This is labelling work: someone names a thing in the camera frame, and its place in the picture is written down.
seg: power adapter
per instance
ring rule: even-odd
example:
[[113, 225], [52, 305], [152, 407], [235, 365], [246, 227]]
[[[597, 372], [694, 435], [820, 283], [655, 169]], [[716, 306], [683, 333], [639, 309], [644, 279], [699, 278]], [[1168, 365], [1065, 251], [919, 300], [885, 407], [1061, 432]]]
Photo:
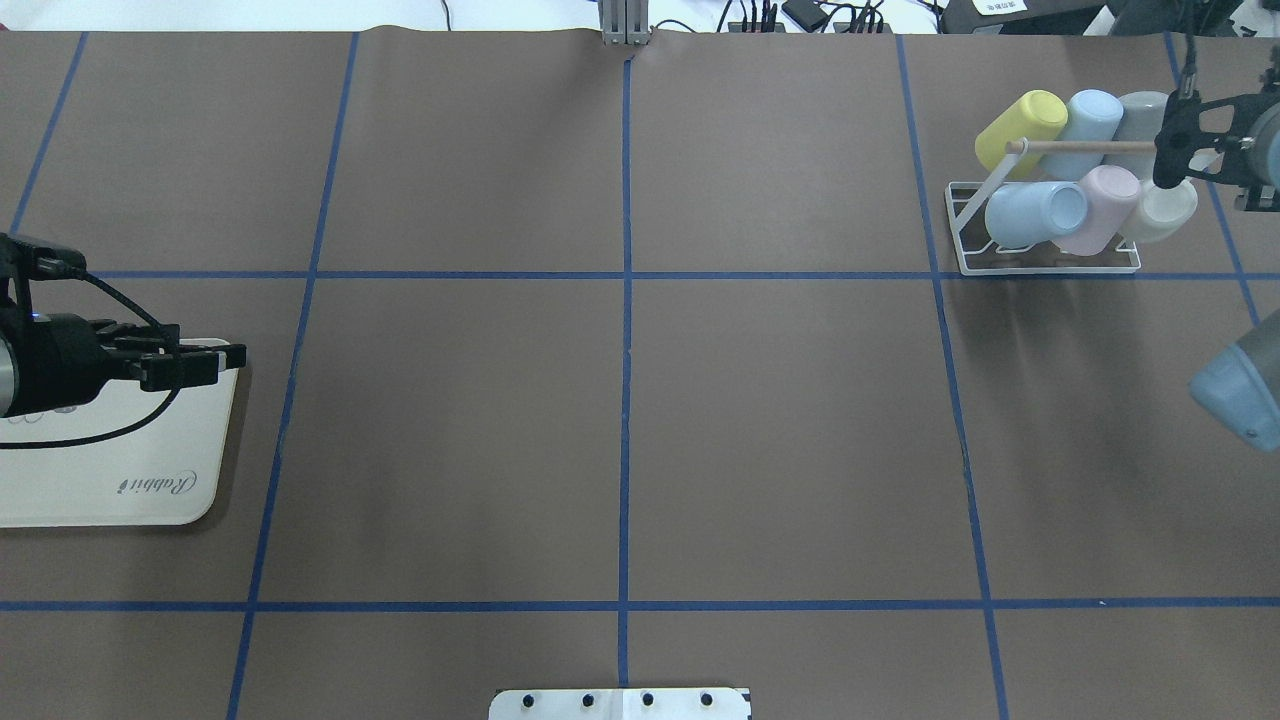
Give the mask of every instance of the power adapter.
[[782, 4], [782, 12], [805, 32], [813, 32], [831, 19], [813, 0], [787, 0]]

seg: white mounting bracket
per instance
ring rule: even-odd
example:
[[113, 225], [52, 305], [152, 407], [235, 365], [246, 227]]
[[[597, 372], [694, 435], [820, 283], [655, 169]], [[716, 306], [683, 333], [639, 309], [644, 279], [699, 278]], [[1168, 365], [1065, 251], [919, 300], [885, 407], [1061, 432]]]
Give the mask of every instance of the white mounting bracket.
[[649, 0], [598, 0], [605, 45], [649, 44]]
[[489, 720], [751, 720], [751, 691], [503, 691], [489, 705]]

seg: white cutting board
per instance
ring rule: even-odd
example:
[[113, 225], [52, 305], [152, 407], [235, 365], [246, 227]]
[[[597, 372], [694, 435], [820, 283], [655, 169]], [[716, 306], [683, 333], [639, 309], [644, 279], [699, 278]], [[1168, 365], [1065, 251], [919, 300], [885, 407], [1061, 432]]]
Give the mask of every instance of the white cutting board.
[[[184, 340], [187, 345], [227, 345]], [[187, 388], [150, 425], [105, 442], [0, 451], [0, 528], [182, 525], [214, 503], [237, 370]], [[74, 410], [0, 419], [0, 442], [93, 436], [148, 415], [164, 392], [111, 380]]]

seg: light blue cup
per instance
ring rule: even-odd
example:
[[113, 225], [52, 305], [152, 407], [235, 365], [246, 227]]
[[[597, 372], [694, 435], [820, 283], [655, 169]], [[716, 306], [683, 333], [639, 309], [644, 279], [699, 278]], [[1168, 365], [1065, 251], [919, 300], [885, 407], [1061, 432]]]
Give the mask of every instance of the light blue cup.
[[[1101, 90], [1082, 90], [1066, 102], [1066, 127], [1059, 140], [1108, 141], [1124, 118], [1124, 105]], [[1057, 179], [1078, 181], [1102, 164], [1102, 152], [1061, 152], [1041, 158], [1041, 169]]]
[[1078, 231], [1088, 213], [1074, 182], [1010, 182], [987, 201], [987, 233], [1007, 250], [1030, 247]]

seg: blue cup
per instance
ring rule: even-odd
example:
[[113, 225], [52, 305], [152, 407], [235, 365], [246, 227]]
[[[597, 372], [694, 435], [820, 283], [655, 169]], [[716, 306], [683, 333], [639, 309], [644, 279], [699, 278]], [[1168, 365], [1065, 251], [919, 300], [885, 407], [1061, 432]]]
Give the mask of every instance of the blue cup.
[[1030, 247], [1078, 231], [1088, 213], [1074, 182], [1010, 182], [987, 201], [987, 233], [1009, 250]]

